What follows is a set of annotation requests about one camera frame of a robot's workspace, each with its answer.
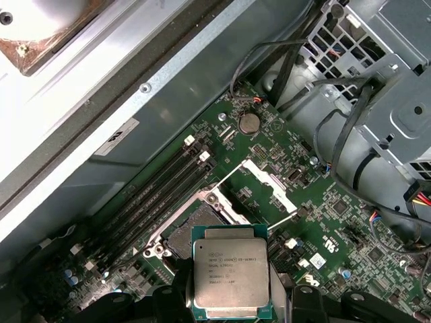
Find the integrated circuit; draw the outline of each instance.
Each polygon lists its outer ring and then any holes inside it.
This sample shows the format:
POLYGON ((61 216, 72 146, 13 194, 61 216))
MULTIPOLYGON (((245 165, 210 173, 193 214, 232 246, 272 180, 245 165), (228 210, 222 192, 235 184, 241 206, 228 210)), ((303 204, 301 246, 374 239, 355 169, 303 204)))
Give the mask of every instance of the integrated circuit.
POLYGON ((374 247, 369 253, 368 253, 368 257, 370 257, 370 259, 373 262, 378 262, 382 257, 384 256, 384 253, 382 252, 382 250, 380 250, 378 247, 374 247))
POLYGON ((335 212, 338 213, 338 215, 343 214, 344 212, 346 212, 346 210, 349 208, 349 206, 343 201, 343 200, 339 200, 338 202, 336 202, 333 206, 333 209, 335 212))

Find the sticker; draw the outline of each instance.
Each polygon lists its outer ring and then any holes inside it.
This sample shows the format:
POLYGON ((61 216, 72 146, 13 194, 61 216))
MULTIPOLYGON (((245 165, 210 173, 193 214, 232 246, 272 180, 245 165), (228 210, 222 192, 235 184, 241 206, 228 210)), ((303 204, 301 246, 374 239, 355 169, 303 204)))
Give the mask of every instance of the sticker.
POLYGON ((319 270, 326 263, 326 260, 316 252, 316 254, 311 257, 310 262, 317 270, 319 270))
POLYGON ((108 155, 110 151, 113 150, 134 128, 136 128, 138 124, 138 120, 131 118, 123 126, 121 126, 121 128, 117 130, 107 142, 105 142, 99 149, 97 149, 94 155, 108 155))

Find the black plastic part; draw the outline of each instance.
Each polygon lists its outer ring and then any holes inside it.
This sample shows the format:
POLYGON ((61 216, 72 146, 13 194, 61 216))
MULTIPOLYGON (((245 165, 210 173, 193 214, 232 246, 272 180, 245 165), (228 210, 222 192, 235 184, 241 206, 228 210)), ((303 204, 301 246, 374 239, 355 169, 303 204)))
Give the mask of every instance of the black plastic part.
POLYGON ((418 323, 410 315, 397 310, 381 299, 361 291, 350 291, 341 296, 341 307, 345 314, 364 322, 418 323), (355 300, 353 294, 361 295, 364 300, 355 300))
POLYGON ((186 307, 177 288, 163 286, 153 292, 153 305, 157 323, 194 323, 195 318, 186 307))
POLYGON ((292 323, 329 323, 320 292, 306 285, 296 286, 292 292, 290 321, 292 323))
POLYGON ((126 293, 110 293, 95 301, 69 323, 118 323, 133 315, 133 297, 126 293))

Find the black cable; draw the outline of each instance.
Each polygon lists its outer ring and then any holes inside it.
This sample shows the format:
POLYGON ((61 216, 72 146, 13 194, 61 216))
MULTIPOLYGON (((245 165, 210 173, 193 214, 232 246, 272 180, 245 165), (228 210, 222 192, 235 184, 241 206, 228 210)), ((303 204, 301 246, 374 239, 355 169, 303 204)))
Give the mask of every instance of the black cable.
POLYGON ((420 293, 422 294, 422 296, 428 298, 428 300, 431 300, 431 297, 428 295, 424 286, 425 274, 428 271, 428 267, 430 266, 430 263, 431 263, 431 255, 429 253, 427 254, 427 257, 428 259, 426 260, 425 266, 422 269, 422 272, 419 277, 419 284, 420 284, 420 293))
POLYGON ((372 237, 376 240, 377 244, 380 245, 386 251, 392 252, 394 254, 399 254, 399 255, 406 255, 406 254, 409 254, 409 255, 418 255, 418 254, 425 254, 427 252, 431 252, 431 246, 427 246, 427 247, 419 249, 419 250, 406 250, 406 251, 402 251, 402 250, 394 249, 394 248, 388 246, 387 244, 385 244, 380 239, 380 237, 376 233, 376 229, 374 227, 374 222, 373 221, 370 221, 370 229, 371 229, 372 237))
POLYGON ((325 159, 323 158, 323 156, 319 150, 319 133, 320 133, 323 125, 327 124, 336 113, 338 113, 340 116, 343 116, 344 118, 348 117, 340 109, 335 109, 335 110, 330 111, 330 113, 328 113, 328 115, 317 125, 316 130, 314 131, 314 134, 312 136, 312 144, 314 147, 314 152, 316 153, 316 156, 319 159, 320 163, 324 166, 327 165, 327 162, 325 161, 325 159))
MULTIPOLYGON (((314 7, 310 10, 308 19, 293 33, 292 38, 306 38, 314 30, 318 22, 321 20, 323 12, 322 6, 325 1, 318 1, 314 4, 314 7)), ((298 57, 302 45, 292 46, 288 49, 286 57, 283 61, 283 65, 279 70, 278 76, 274 81, 271 91, 268 93, 268 101, 273 106, 275 106, 283 91, 286 84, 289 81, 290 75, 292 74, 292 69, 295 65, 296 58, 298 57)))
POLYGON ((361 181, 362 173, 364 172, 364 169, 368 164, 374 160, 374 158, 380 157, 377 151, 374 149, 371 149, 370 153, 361 161, 358 168, 356 169, 355 176, 353 178, 353 189, 359 190, 359 182, 361 181))
POLYGON ((293 45, 293 44, 305 44, 308 40, 307 39, 299 39, 299 40, 281 40, 279 42, 262 42, 256 46, 254 46, 252 49, 249 50, 247 55, 242 59, 241 63, 238 65, 238 67, 235 70, 234 76, 232 76, 232 79, 230 80, 230 95, 232 98, 240 101, 254 101, 255 97, 247 97, 247 96, 237 96, 234 91, 234 86, 236 83, 236 80, 238 79, 238 76, 242 72, 242 68, 244 67, 247 60, 250 58, 250 56, 259 48, 267 47, 267 46, 282 46, 282 45, 293 45))
POLYGON ((365 108, 368 105, 368 102, 371 98, 372 94, 372 88, 369 85, 364 86, 362 89, 362 92, 358 98, 358 101, 356 102, 355 106, 352 108, 352 112, 350 113, 349 117, 347 118, 342 130, 341 134, 338 137, 337 141, 335 142, 334 150, 333 150, 333 159, 332 159, 332 166, 331 166, 331 177, 334 180, 334 182, 339 185, 342 189, 344 189, 348 194, 356 197, 357 199, 360 199, 364 201, 368 205, 372 205, 375 207, 378 211, 385 212, 387 215, 394 216, 398 219, 404 219, 411 222, 419 223, 428 227, 431 227, 431 222, 425 221, 419 218, 412 217, 411 215, 407 215, 405 213, 390 209, 380 203, 377 203, 376 201, 369 199, 367 196, 364 196, 363 194, 357 192, 352 187, 347 184, 343 178, 341 178, 337 174, 337 167, 339 163, 339 158, 341 156, 341 152, 343 151, 344 145, 347 141, 347 138, 349 137, 349 134, 351 133, 353 127, 355 126, 356 122, 360 118, 361 114, 365 110, 365 108))
MULTIPOLYGON (((362 77, 340 77, 338 79, 320 79, 318 81, 312 82, 313 86, 321 86, 321 85, 343 85, 343 86, 356 86, 357 88, 361 88, 365 83, 367 82, 367 79, 364 79, 362 77)), ((302 90, 300 90, 292 99, 289 101, 283 103, 277 111, 279 113, 282 113, 286 111, 288 108, 290 108, 295 102, 303 98, 309 90, 304 87, 302 90)))

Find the small white component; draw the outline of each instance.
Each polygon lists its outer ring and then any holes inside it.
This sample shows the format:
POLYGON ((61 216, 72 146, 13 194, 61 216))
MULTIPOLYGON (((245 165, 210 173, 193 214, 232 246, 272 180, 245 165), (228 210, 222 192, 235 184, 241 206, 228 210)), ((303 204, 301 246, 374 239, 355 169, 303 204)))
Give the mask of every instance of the small white component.
POLYGON ((326 263, 326 260, 318 253, 311 257, 310 263, 316 267, 317 270, 323 267, 323 265, 326 263))
POLYGON ((286 208, 288 213, 295 212, 298 208, 286 197, 286 187, 273 174, 268 174, 257 167, 252 160, 246 159, 242 166, 252 172, 253 175, 263 184, 267 184, 273 189, 273 196, 286 208))
POLYGON ((316 279, 314 279, 314 277, 312 275, 307 274, 307 275, 305 275, 304 278, 305 278, 305 281, 308 284, 310 284, 311 286, 314 286, 314 287, 320 286, 320 283, 316 279))
POLYGON ((345 17, 356 29, 358 29, 360 26, 361 26, 361 22, 356 18, 356 17, 354 17, 352 14, 348 14, 346 17, 345 17))
POLYGON ((192 143, 195 142, 195 138, 192 135, 189 135, 186 139, 184 139, 184 143, 186 144, 186 146, 190 146, 192 143))
POLYGON ((70 248, 70 252, 72 253, 72 255, 76 255, 78 252, 80 252, 82 249, 82 246, 80 244, 76 244, 74 245, 72 248, 70 248))
POLYGON ((310 263, 307 261, 307 259, 301 259, 299 260, 298 264, 301 267, 307 268, 308 266, 310 266, 310 263))
POLYGON ((210 154, 209 154, 209 152, 208 151, 204 151, 200 156, 199 156, 199 159, 201 160, 201 161, 205 161, 205 160, 207 160, 208 158, 210 157, 210 154))
POLYGON ((89 262, 86 263, 85 268, 88 271, 90 271, 90 270, 92 270, 94 268, 94 264, 91 261, 89 261, 89 262))
POLYGON ((295 248, 298 245, 298 243, 296 242, 296 240, 294 238, 292 238, 292 239, 286 241, 284 243, 284 245, 286 247, 288 247, 289 249, 293 249, 293 248, 295 248))

